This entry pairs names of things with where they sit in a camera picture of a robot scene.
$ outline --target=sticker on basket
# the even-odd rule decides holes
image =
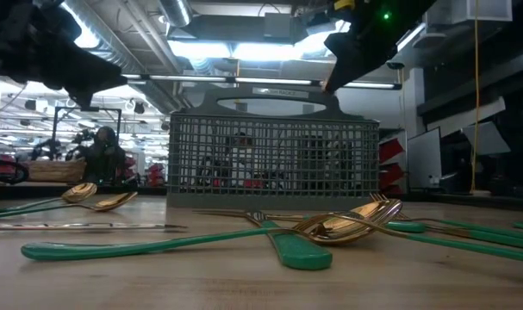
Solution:
[[[253,88],[253,93],[258,95],[288,96],[294,98],[309,98],[307,91],[275,90],[266,88]]]

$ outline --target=wicker basket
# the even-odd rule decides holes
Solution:
[[[29,168],[28,180],[31,182],[78,182],[83,176],[86,165],[83,160],[69,162],[30,161],[26,163]]]

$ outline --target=gold spoon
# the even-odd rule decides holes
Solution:
[[[374,216],[378,219],[392,217],[392,214],[397,214],[401,211],[402,203],[398,200],[379,201],[376,204],[371,204],[367,209],[374,212]],[[292,229],[286,228],[259,228],[239,232],[225,232],[207,236],[196,236],[181,239],[170,239],[165,241],[133,243],[133,244],[112,244],[112,245],[73,245],[73,244],[57,244],[57,243],[34,243],[24,245],[21,249],[25,257],[35,260],[75,260],[75,259],[90,259],[101,257],[119,257],[126,255],[144,254],[153,251],[163,251],[177,248],[185,245],[197,245],[206,242],[214,242],[226,239],[242,238],[247,236],[266,234],[266,233],[294,233],[302,235],[303,237],[320,245],[343,245],[351,243],[354,240],[367,236],[369,233],[379,231],[390,236],[411,239],[424,243],[443,245],[447,247],[475,251],[498,257],[506,257],[515,260],[523,261],[523,251],[511,251],[503,248],[494,248],[486,245],[474,245],[465,242],[437,239],[419,234],[408,234],[404,232],[392,231],[383,228],[369,220],[360,220],[358,214],[357,218],[345,216],[342,214],[321,214],[316,215],[311,219],[298,223]],[[357,224],[350,226],[350,230],[342,230],[340,233],[328,232],[324,226],[319,224],[331,219],[338,218],[348,220]]]
[[[55,210],[55,209],[60,209],[60,208],[73,208],[73,207],[88,208],[89,210],[92,210],[95,212],[107,212],[107,211],[118,208],[118,207],[122,206],[123,204],[129,202],[130,200],[135,198],[137,196],[137,194],[138,194],[137,192],[119,194],[114,197],[110,197],[109,199],[99,201],[93,206],[88,206],[88,205],[84,205],[81,203],[73,203],[73,204],[65,204],[65,205],[54,206],[54,207],[33,208],[33,209],[27,209],[27,210],[16,210],[16,211],[10,211],[10,212],[3,212],[3,213],[0,213],[0,218],[7,217],[7,216],[13,216],[13,215],[30,214],[30,213],[41,212],[41,211]]]
[[[83,183],[83,184],[74,186],[71,189],[68,189],[66,192],[64,192],[64,194],[62,194],[61,197],[47,199],[44,201],[32,202],[32,203],[28,203],[28,204],[16,206],[16,207],[0,208],[0,213],[25,210],[25,209],[37,207],[37,206],[40,206],[42,204],[49,203],[49,202],[57,202],[57,201],[65,201],[68,203],[82,202],[85,199],[94,195],[96,192],[97,192],[97,186],[94,183]]]

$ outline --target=spoon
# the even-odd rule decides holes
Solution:
[[[73,204],[65,204],[65,205],[54,206],[54,207],[33,208],[33,209],[26,209],[26,210],[3,212],[3,213],[0,213],[0,218],[7,217],[7,216],[13,216],[13,215],[30,214],[30,213],[35,213],[35,212],[49,211],[49,210],[55,210],[55,209],[60,209],[60,208],[73,208],[73,207],[88,208],[89,210],[92,210],[95,212],[107,212],[107,211],[118,208],[118,207],[122,206],[123,204],[129,202],[130,200],[135,198],[137,196],[137,194],[138,194],[137,192],[119,194],[114,197],[110,197],[109,199],[99,201],[94,206],[87,206],[87,205],[80,204],[80,203],[73,203]]]
[[[460,250],[466,250],[466,251],[473,251],[478,252],[482,254],[489,254],[497,257],[504,257],[504,258],[510,258],[513,260],[518,260],[523,262],[523,251],[514,251],[514,250],[508,250],[504,248],[498,248],[494,246],[488,246],[488,245],[476,245],[472,243],[462,242],[462,241],[454,241],[449,239],[440,239],[435,237],[429,237],[424,234],[412,234],[412,233],[404,233],[404,232],[397,232],[393,231],[387,228],[384,228],[379,225],[375,225],[372,222],[369,222],[367,220],[360,220],[359,218],[342,215],[342,214],[322,214],[322,215],[316,215],[312,217],[309,220],[305,220],[302,223],[299,223],[298,225],[294,226],[293,229],[297,230],[303,230],[304,232],[307,232],[309,234],[309,238],[316,242],[319,245],[343,245],[351,243],[352,241],[359,239],[365,235],[358,236],[354,231],[352,233],[348,234],[346,232],[342,232],[339,234],[335,233],[326,233],[320,231],[320,227],[318,224],[324,222],[325,220],[329,218],[336,218],[336,219],[342,219],[342,220],[349,220],[352,222],[355,222],[357,224],[365,225],[367,227],[370,227],[374,231],[379,231],[380,233],[385,233],[389,236],[393,237],[399,237],[403,239],[409,239],[413,241],[419,241],[422,243],[428,243],[432,245],[442,245],[446,247],[456,248]]]
[[[370,195],[370,196],[372,197],[372,199],[374,201],[385,201],[385,200],[387,200],[387,198],[384,195],[375,194],[375,195]],[[398,220],[402,220],[402,221],[412,221],[412,222],[432,221],[432,222],[437,222],[437,223],[440,223],[440,224],[445,224],[445,225],[448,225],[448,226],[460,227],[460,228],[463,228],[463,229],[471,230],[472,232],[478,231],[478,232],[484,232],[484,233],[492,233],[494,235],[503,235],[503,236],[507,236],[507,237],[511,237],[511,238],[515,238],[515,239],[523,239],[523,232],[517,232],[517,231],[514,231],[514,230],[495,228],[495,227],[488,227],[488,226],[480,226],[480,225],[475,225],[475,224],[462,222],[462,221],[456,221],[456,220],[438,220],[438,219],[430,219],[430,218],[410,219],[406,215],[401,214],[401,213],[399,213],[397,215],[397,219]],[[427,224],[424,224],[424,225],[426,225],[430,229],[436,228],[434,226],[429,226]],[[465,238],[471,238],[471,239],[480,239],[479,236],[483,236],[483,235],[484,234],[473,233],[473,236],[469,235],[469,236],[464,236],[464,237]],[[483,239],[483,241],[489,241],[489,242],[495,242],[495,243],[498,243],[498,244],[504,244],[502,242],[499,242],[499,240],[491,241],[489,239]]]
[[[384,195],[370,195],[375,202],[386,201],[387,198]],[[369,205],[362,206],[361,208],[355,208],[348,213],[341,213],[343,215],[359,214],[365,211],[365,208]],[[202,212],[204,214],[221,214],[220,211],[208,211]],[[271,220],[288,220],[288,221],[302,221],[307,220],[309,216],[302,215],[280,215],[280,214],[267,214],[267,218]],[[398,213],[395,217],[398,221],[390,221],[384,226],[388,229],[395,230],[404,233],[424,233],[425,231],[431,231],[435,233],[442,233],[451,236],[458,236],[467,239],[475,239],[486,242],[492,242],[499,245],[509,245],[513,247],[523,248],[523,232],[510,231],[500,228],[478,226],[470,223],[456,222],[450,220],[435,220],[435,219],[409,219],[406,215]],[[445,226],[430,226],[426,223],[416,222],[416,220],[431,220],[439,223],[447,224],[455,227]],[[339,218],[330,218],[327,221],[320,223],[327,230],[335,229],[348,229],[351,225],[349,220],[342,220]]]
[[[397,200],[390,200],[386,202],[380,201],[377,204],[379,218],[397,214],[401,210],[401,207],[402,203]],[[359,214],[352,215],[356,216],[357,218],[342,214],[316,215],[308,220],[305,220],[304,222],[298,223],[292,229],[259,228],[246,231],[225,232],[215,235],[135,244],[73,245],[58,243],[33,243],[24,245],[21,250],[22,255],[35,260],[75,260],[144,254],[153,251],[173,249],[185,245],[197,245],[206,242],[235,239],[266,233],[295,233],[300,234],[304,238],[310,239],[319,245],[343,245],[367,236],[369,233],[373,233],[374,231],[379,231],[381,233],[388,234],[389,236],[523,261],[523,251],[513,251],[486,245],[474,245],[461,241],[428,237],[426,235],[397,232],[377,225],[374,222],[361,220],[358,218],[360,217]],[[349,232],[341,231],[340,233],[336,233],[327,231],[324,226],[321,227],[319,224],[330,218],[349,220],[355,224],[358,224],[358,226],[355,226],[354,229],[351,229]]]
[[[28,203],[21,206],[15,206],[10,208],[0,208],[0,213],[9,211],[18,211],[33,208],[49,202],[65,201],[68,203],[82,202],[85,199],[91,197],[97,192],[97,186],[94,183],[83,183],[68,189],[61,197],[47,199],[44,201],[37,201]]]

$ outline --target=yellow cable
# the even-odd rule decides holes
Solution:
[[[477,157],[477,135],[479,129],[479,26],[478,26],[478,17],[479,17],[479,0],[476,0],[476,13],[475,13],[475,40],[476,40],[476,126],[474,131],[474,147],[472,149],[472,160],[471,160],[471,189],[470,192],[473,194],[476,190],[476,157]]]

